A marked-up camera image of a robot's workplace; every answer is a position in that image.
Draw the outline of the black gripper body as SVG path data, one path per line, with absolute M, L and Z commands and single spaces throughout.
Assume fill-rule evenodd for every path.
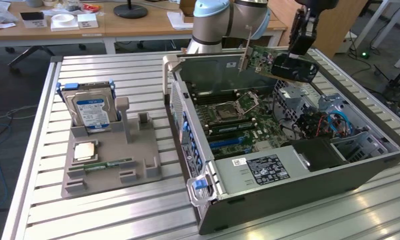
M 288 57 L 297 59 L 310 48 L 317 38 L 318 17 L 324 10 L 336 7 L 338 0 L 296 0 L 301 7 L 296 10 L 293 17 L 289 42 Z

